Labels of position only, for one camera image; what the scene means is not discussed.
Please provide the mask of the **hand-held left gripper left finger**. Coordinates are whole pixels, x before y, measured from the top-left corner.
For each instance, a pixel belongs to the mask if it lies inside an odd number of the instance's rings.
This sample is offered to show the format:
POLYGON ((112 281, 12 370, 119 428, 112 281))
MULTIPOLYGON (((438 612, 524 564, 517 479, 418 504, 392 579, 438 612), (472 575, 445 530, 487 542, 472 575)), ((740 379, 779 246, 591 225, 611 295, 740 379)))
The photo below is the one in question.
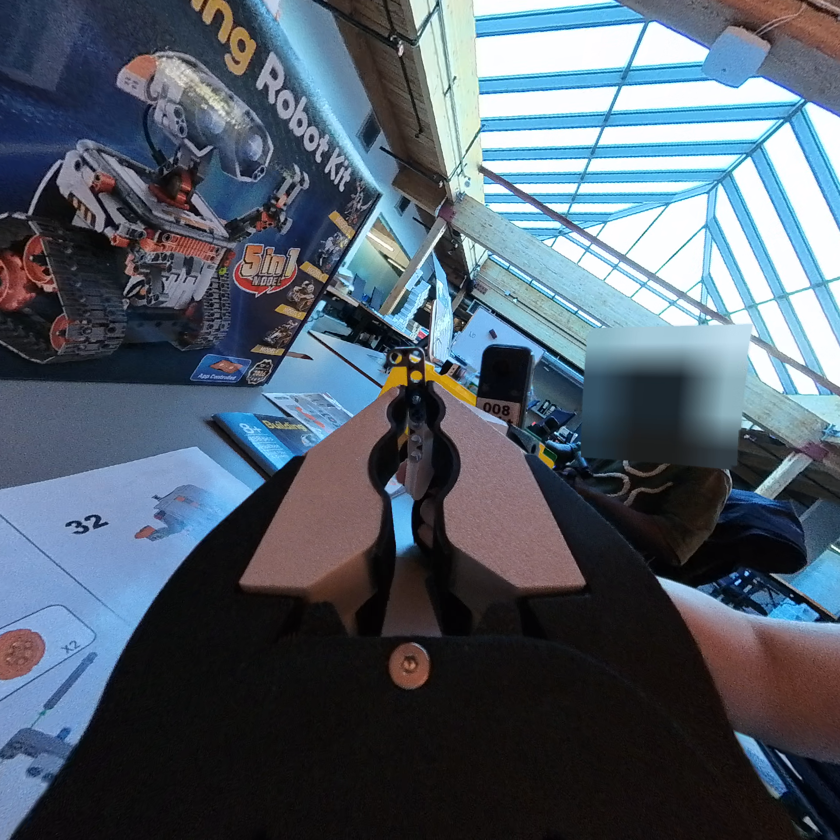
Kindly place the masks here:
POLYGON ((391 504, 370 462, 394 430, 388 411, 399 395, 386 390, 308 451, 240 578, 245 592, 330 603, 359 632, 358 611, 385 588, 373 558, 391 504))

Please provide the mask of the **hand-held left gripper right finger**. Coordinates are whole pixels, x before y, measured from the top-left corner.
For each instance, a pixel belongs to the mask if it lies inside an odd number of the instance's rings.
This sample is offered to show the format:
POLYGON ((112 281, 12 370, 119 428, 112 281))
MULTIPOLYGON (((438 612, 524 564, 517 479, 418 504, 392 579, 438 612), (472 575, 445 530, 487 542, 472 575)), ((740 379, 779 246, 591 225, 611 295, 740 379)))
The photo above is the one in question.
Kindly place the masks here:
POLYGON ((441 385, 428 391, 435 443, 452 457, 434 499, 432 634, 560 636, 558 610, 586 581, 528 457, 490 415, 441 385))

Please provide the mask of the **dark grey technic beam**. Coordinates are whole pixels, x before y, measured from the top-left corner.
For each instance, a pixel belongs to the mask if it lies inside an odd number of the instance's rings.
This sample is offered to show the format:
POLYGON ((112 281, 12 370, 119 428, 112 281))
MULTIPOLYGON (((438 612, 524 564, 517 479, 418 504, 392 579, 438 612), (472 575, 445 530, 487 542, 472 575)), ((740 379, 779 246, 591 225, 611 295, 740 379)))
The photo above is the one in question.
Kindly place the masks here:
POLYGON ((387 361, 391 367, 386 383, 402 387, 406 438, 403 484, 412 499, 420 501, 426 496, 434 474, 425 355, 418 348, 398 348, 388 353, 387 361))

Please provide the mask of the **person's right forearm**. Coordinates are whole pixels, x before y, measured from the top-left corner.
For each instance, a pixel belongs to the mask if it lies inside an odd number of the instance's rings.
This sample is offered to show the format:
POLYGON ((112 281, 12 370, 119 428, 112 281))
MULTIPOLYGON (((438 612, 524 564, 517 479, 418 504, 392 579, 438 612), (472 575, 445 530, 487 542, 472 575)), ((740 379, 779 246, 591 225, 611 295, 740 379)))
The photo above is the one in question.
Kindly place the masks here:
POLYGON ((658 579, 695 639, 736 732, 839 762, 839 626, 738 612, 658 579))

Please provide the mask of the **grey desk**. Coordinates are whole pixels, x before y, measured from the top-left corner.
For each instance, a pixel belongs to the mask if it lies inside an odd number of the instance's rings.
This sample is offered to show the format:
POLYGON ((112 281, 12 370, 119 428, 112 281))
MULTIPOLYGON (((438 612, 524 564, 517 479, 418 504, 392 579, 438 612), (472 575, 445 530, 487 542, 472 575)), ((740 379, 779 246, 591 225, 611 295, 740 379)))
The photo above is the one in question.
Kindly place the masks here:
MULTIPOLYGON (((247 488, 258 487, 263 479, 215 431, 211 415, 268 407, 259 390, 226 385, 4 381, 2 490, 185 448, 199 448, 247 488)), ((275 496, 249 495, 199 540, 154 598, 165 591, 178 620, 218 621, 224 599, 243 594, 239 578, 278 505, 275 496)))

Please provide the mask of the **person's right hand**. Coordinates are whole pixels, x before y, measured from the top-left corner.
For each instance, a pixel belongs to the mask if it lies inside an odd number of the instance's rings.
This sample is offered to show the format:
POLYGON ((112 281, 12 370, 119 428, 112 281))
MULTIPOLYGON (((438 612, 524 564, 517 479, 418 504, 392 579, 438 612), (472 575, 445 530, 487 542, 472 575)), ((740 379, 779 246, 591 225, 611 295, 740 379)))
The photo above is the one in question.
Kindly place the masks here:
POLYGON ((434 547, 434 520, 439 487, 431 484, 423 498, 413 505, 412 530, 415 544, 424 552, 434 547))

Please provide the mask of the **whiteboard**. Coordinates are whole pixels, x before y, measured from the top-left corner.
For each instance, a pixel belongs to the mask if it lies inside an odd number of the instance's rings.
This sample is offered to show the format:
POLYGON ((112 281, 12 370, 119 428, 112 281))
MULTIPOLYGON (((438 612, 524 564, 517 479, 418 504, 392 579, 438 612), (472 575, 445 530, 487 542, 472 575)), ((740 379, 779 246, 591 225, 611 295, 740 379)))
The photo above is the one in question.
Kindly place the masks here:
POLYGON ((479 307, 465 327, 454 336, 450 355, 464 362, 472 371, 480 371, 481 357, 491 345, 505 344, 530 349, 535 363, 544 354, 543 347, 487 309, 479 307))

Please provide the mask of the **yellow plastic bin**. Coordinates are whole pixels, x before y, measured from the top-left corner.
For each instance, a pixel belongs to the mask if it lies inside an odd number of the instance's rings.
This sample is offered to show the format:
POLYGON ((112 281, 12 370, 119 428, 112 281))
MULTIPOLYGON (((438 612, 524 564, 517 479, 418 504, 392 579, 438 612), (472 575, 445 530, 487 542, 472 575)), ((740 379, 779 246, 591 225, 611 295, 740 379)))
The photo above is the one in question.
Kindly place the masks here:
MULTIPOLYGON (((451 364, 449 361, 444 362, 440 371, 435 369, 434 364, 431 361, 426 361, 426 364, 426 382, 438 383, 444 387, 445 390, 452 393, 452 395, 476 408, 478 387, 474 390, 470 390, 452 376, 452 371, 458 368, 457 364, 451 364)), ((559 456, 547 444, 547 440, 550 437, 551 432, 543 432, 540 425, 525 427, 525 417, 522 428, 514 427, 508 425, 507 423, 504 424, 508 427, 509 438, 515 441, 523 450, 527 451, 531 455, 536 455, 546 466, 549 466, 550 468, 557 466, 559 456)))

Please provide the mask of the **white poster board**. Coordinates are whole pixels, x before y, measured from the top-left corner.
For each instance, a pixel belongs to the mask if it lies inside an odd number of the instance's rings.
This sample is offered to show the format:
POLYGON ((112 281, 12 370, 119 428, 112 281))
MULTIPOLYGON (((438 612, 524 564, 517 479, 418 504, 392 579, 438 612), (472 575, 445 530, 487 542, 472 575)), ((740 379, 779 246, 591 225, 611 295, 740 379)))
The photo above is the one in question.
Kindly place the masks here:
POLYGON ((454 335, 454 313, 446 273, 433 255, 434 300, 429 323, 427 356, 435 364, 446 362, 454 335))

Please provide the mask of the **blue robot kit manual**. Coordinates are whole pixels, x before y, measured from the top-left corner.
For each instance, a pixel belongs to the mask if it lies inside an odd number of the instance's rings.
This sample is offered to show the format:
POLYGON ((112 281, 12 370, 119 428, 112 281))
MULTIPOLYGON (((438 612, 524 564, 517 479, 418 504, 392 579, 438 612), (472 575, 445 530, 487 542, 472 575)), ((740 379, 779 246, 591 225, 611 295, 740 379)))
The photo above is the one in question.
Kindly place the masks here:
POLYGON ((216 413, 212 421, 267 476, 304 456, 320 441, 305 424, 288 416, 216 413))

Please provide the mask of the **open instruction booklet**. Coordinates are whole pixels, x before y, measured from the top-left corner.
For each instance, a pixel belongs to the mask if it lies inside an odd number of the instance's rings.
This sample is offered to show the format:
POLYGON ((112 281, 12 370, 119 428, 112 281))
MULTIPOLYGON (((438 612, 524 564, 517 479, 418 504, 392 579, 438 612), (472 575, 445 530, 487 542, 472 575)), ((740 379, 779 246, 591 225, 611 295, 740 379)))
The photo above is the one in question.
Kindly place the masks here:
POLYGON ((141 617, 251 490, 185 448, 1 491, 1 834, 87 727, 141 617))

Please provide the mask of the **dark blue cloth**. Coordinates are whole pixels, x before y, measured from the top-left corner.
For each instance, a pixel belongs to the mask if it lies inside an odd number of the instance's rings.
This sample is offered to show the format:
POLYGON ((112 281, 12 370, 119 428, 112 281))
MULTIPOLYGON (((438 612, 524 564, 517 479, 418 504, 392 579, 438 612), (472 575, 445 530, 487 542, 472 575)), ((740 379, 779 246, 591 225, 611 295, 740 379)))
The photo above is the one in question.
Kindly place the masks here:
POLYGON ((734 489, 710 537, 674 574, 673 580, 705 585, 739 568, 792 574, 807 563, 805 535, 791 504, 734 489))

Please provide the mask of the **white ceiling sensor box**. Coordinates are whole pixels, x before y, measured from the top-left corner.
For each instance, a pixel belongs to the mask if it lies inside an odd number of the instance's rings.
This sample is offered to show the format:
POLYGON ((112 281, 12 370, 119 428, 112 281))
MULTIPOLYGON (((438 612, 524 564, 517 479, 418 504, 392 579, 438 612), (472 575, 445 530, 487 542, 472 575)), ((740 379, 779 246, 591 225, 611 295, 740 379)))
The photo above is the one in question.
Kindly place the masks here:
POLYGON ((740 88, 755 77, 771 49, 771 43, 744 27, 725 28, 707 53, 701 71, 729 88, 740 88))

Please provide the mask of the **blue robot kit box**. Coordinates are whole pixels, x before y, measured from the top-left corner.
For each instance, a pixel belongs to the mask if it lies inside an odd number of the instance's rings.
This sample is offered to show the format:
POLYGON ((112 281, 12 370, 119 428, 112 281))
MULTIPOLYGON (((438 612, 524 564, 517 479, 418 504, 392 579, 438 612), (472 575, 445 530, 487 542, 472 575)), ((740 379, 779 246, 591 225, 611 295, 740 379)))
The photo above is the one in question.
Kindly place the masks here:
POLYGON ((261 386, 381 193, 263 2, 2 2, 4 379, 261 386))

